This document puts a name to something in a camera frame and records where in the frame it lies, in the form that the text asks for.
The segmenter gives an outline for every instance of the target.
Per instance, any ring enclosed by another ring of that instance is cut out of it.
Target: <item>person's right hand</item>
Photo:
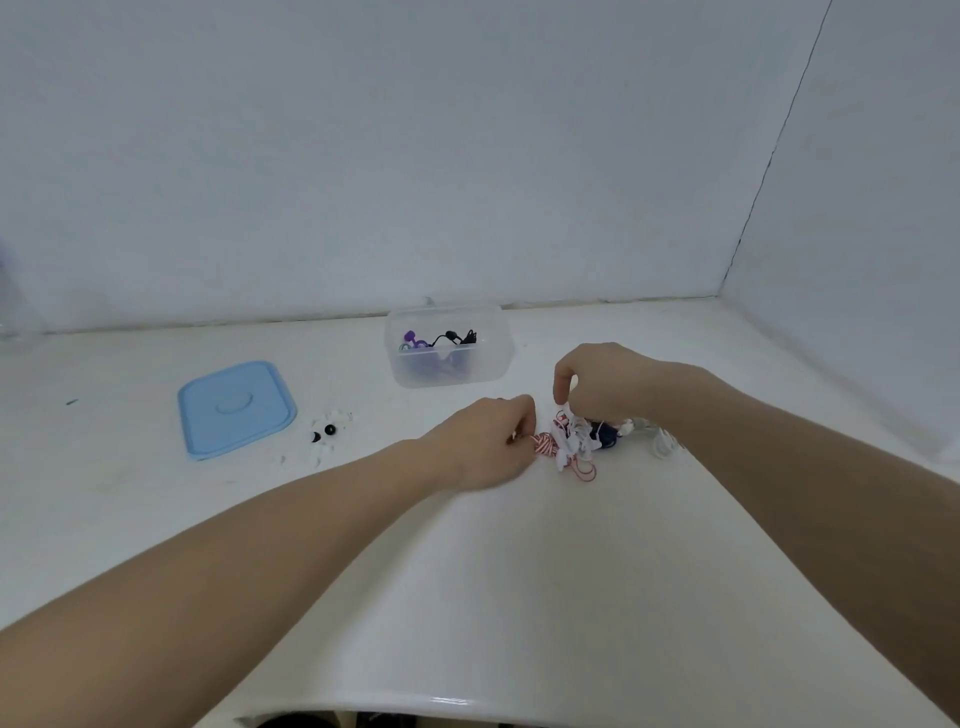
[[[621,423],[629,417],[656,419],[655,405],[671,372],[682,364],[651,359],[619,344],[581,344],[557,362],[553,399],[569,401],[588,420]],[[577,386],[570,391],[570,381]]]

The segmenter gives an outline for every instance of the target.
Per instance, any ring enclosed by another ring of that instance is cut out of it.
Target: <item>blue lid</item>
[[[242,448],[280,432],[297,417],[297,406],[269,361],[248,361],[189,381],[177,401],[193,460]]]

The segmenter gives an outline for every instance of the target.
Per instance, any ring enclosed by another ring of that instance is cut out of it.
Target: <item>finger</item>
[[[532,437],[518,437],[507,446],[506,459],[513,479],[533,465],[537,451]]]
[[[557,404],[566,404],[570,397],[570,381],[576,376],[574,369],[577,350],[567,354],[557,362],[553,369],[553,401]]]
[[[520,395],[510,400],[516,416],[517,435],[532,435],[537,431],[537,405],[530,395]]]

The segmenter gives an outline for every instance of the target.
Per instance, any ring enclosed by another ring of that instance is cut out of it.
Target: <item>white table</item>
[[[438,389],[394,383],[377,318],[63,335],[0,357],[0,624],[311,472],[310,423],[327,409],[354,420],[323,467],[420,435],[482,396],[530,392],[545,424],[553,363],[585,340],[705,365],[918,457],[719,302],[508,316],[506,376]],[[278,366],[298,418],[189,461],[177,390],[259,358]],[[661,461],[625,441],[597,468],[586,485],[543,458],[502,489],[426,501],[203,725],[315,706],[570,726],[949,725],[688,453]]]

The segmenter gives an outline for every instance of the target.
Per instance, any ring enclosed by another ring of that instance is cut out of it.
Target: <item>plastic container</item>
[[[448,331],[467,337],[473,329],[475,344],[453,344]],[[433,348],[401,349],[408,331]],[[491,381],[506,374],[514,358],[514,339],[507,317],[498,305],[431,306],[392,311],[384,331],[387,358],[401,387],[442,387],[472,381]]]

